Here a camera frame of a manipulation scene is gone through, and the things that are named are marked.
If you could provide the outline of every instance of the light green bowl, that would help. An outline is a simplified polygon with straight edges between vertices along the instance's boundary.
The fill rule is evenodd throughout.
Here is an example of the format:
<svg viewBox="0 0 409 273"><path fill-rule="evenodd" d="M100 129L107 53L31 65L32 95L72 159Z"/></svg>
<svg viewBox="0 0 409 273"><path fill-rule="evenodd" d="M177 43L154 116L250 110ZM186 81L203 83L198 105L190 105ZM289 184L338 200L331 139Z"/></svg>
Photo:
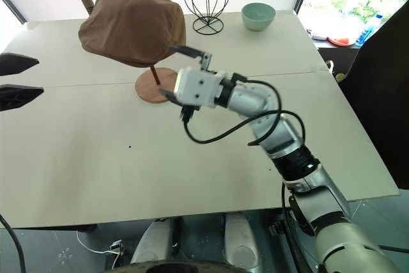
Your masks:
<svg viewBox="0 0 409 273"><path fill-rule="evenodd" d="M275 17L275 10L265 3L249 3L242 8L244 26L253 31L267 28Z"/></svg>

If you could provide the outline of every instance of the black wire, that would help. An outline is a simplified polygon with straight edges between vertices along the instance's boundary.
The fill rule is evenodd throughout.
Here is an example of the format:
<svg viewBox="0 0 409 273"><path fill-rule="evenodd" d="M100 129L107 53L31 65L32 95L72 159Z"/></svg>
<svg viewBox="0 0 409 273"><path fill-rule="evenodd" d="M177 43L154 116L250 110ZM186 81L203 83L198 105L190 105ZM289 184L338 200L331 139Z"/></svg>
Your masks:
<svg viewBox="0 0 409 273"><path fill-rule="evenodd" d="M13 231L13 228L10 227L10 225L7 223L7 221L4 219L4 217L0 214L0 222L3 224L4 228L8 231L10 234L11 238L13 239L13 242L15 244L15 248L17 249L17 254L19 254L19 262L20 262L20 271L21 273L26 273L26 264L24 263L24 254L23 254L23 249L21 248L21 244L19 242L19 239L17 238L15 232Z"/></svg>
<svg viewBox="0 0 409 273"><path fill-rule="evenodd" d="M386 251L409 254L409 249L402 249L401 247L394 247L394 246L379 246L379 247Z"/></svg>
<svg viewBox="0 0 409 273"><path fill-rule="evenodd" d="M255 146L258 145L260 142L264 141L266 138L269 137L269 135L274 131L274 129L277 127L277 125L280 122L280 113L281 113L281 109L282 109L282 105L281 105L281 97L279 92L276 90L275 87L273 87L271 84L264 82L264 81L260 81L260 80L247 80L247 83L256 83L256 84L262 84L264 86L268 86L271 90L273 90L273 92L275 93L275 96L277 97L277 117L275 118L273 125L270 127L270 129L261 137L259 137L257 140L254 140L252 142L250 142L249 146Z"/></svg>
<svg viewBox="0 0 409 273"><path fill-rule="evenodd" d="M213 137L211 139L207 139L207 140L198 140L196 139L189 131L189 128L187 126L187 121L183 122L183 127L185 128L185 132L186 134L189 136L189 138L199 144L208 144L208 143L212 143L212 142L216 142L220 139L223 139L224 137L227 137L228 135L230 135L231 133L233 133L234 131L242 128L243 126L245 126L246 124L250 123L251 121L257 120L258 118L262 118L263 116L266 115L270 115L270 114L277 114L279 111L278 110L271 110L271 111L266 111L260 114L257 114L255 116L252 116L251 118L247 118L246 120L242 121L241 123L237 124L236 126L230 128L229 130L223 132L222 134L218 135L217 137ZM285 114L290 114L292 116L294 116L299 122L300 122L300 126L301 126L301 130L302 130L302 138L305 139L305 127L304 127L304 123L301 120L301 117L299 117L299 115L297 115L294 112L291 111L287 111L287 110L282 110L281 113L285 113Z"/></svg>
<svg viewBox="0 0 409 273"><path fill-rule="evenodd" d="M284 234L286 236L286 240L287 240L287 243L288 243L288 246L289 246L289 251L291 252L291 256L293 257L295 269L296 269L297 272L301 272L300 265L298 263L298 259L295 256L294 249L292 248L292 241L291 241L291 239L289 237L291 232L289 230L289 226L288 226L288 223L287 223L286 203L285 203L285 197L284 197L285 188L286 188L286 186L284 185L284 183L282 183L282 185L281 185L281 209L282 209L282 214L284 216L284 227L285 227Z"/></svg>

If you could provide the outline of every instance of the black triangular object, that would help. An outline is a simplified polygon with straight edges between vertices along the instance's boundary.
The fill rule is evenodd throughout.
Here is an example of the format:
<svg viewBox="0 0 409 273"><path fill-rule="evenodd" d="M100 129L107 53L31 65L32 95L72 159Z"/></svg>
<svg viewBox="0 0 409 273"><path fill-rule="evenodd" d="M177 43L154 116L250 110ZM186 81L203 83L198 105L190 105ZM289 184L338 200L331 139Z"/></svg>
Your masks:
<svg viewBox="0 0 409 273"><path fill-rule="evenodd" d="M0 86L0 111L22 107L43 92L43 88L4 84Z"/></svg>
<svg viewBox="0 0 409 273"><path fill-rule="evenodd" d="M39 64L37 59L5 52L0 54L0 76L19 74L36 64Z"/></svg>

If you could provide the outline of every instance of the metal arm segment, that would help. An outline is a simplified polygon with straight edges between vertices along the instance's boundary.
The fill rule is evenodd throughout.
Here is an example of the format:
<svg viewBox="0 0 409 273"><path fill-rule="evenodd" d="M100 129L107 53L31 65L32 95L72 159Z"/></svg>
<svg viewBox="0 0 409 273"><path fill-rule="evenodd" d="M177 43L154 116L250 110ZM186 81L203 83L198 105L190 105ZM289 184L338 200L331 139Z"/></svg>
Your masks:
<svg viewBox="0 0 409 273"><path fill-rule="evenodd" d="M181 69L174 94L185 105L220 105L250 118L275 110L274 94L264 88L245 87L225 78L192 68ZM249 125L254 135L263 136L276 115L264 116ZM350 223L350 209L341 191L318 159L310 153L285 115L260 146L271 158L282 180L291 191L291 207L316 235L318 259L327 272L398 272L357 226Z"/></svg>

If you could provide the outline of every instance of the hat stand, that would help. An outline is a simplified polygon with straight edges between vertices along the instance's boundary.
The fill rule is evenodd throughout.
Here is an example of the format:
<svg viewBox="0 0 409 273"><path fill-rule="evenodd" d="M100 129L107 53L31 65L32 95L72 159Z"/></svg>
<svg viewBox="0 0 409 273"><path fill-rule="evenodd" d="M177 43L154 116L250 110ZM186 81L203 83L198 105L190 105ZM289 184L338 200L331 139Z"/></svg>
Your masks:
<svg viewBox="0 0 409 273"><path fill-rule="evenodd" d="M88 14L91 15L94 2L92 0L81 1ZM150 68L136 80L136 93L141 99L152 104L167 102L167 99L159 93L159 89L173 92L178 74L170 68L155 68L154 65L151 65Z"/></svg>

